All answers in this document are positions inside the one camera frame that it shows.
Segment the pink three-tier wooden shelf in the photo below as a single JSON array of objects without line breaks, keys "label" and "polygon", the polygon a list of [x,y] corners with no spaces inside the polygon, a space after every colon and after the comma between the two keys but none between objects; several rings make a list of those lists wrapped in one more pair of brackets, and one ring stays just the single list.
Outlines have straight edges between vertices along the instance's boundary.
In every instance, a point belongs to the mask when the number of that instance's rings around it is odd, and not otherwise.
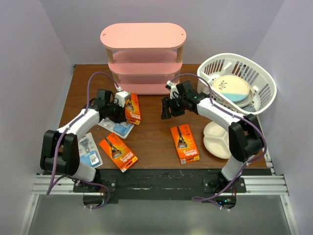
[{"label": "pink three-tier wooden shelf", "polygon": [[175,23],[115,23],[100,34],[116,87],[165,95],[182,67],[185,30]]}]

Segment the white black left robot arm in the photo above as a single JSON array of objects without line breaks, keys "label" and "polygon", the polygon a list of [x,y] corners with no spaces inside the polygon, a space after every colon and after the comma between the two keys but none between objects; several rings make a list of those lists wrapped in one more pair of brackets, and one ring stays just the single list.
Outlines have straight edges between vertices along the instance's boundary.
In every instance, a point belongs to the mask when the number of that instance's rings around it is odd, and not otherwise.
[{"label": "white black left robot arm", "polygon": [[72,121],[57,130],[47,130],[44,133],[40,167],[51,172],[47,194],[50,194],[57,183],[56,173],[84,182],[85,188],[90,192],[101,188],[96,169],[80,160],[78,142],[103,119],[108,118],[116,123],[125,122],[126,101],[130,97],[131,93],[127,91],[113,94],[112,91],[99,89],[96,97],[88,99]]}]

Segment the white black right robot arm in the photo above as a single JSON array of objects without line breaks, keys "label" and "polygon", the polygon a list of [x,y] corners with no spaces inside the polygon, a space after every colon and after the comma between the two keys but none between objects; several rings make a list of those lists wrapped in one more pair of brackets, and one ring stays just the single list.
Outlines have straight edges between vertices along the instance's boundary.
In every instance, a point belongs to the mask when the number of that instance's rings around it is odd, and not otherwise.
[{"label": "white black right robot arm", "polygon": [[219,172],[218,187],[223,192],[230,192],[245,166],[256,154],[267,149],[257,117],[253,114],[244,116],[225,108],[209,95],[198,93],[190,81],[178,84],[167,81],[165,87],[170,95],[162,99],[161,119],[178,117],[190,111],[210,119],[228,133],[231,156]]}]

